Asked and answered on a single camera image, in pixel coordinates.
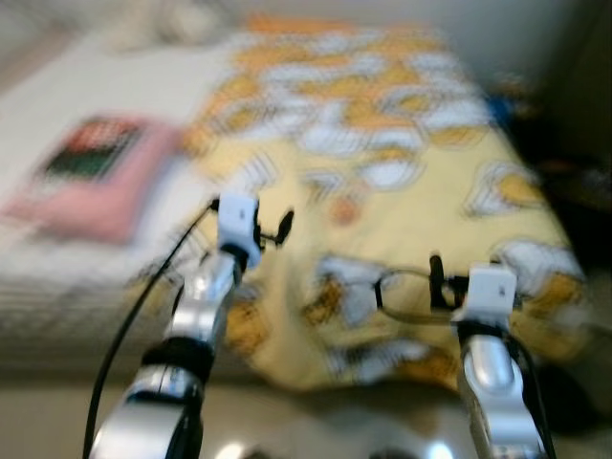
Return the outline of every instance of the yellow blanket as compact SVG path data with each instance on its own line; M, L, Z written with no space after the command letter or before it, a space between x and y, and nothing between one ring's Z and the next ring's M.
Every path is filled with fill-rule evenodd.
M390 267L426 270L437 251L448 273L500 258L527 297L514 333L546 358L577 354L586 335L561 319L584 308L579 265L439 33L275 21L244 42L186 133L204 174L258 194L265 230L295 209L286 246L264 254L229 313L236 352L296 389L390 377L453 388L450 327L386 317L368 287ZM394 289L385 306L429 314L426 281Z

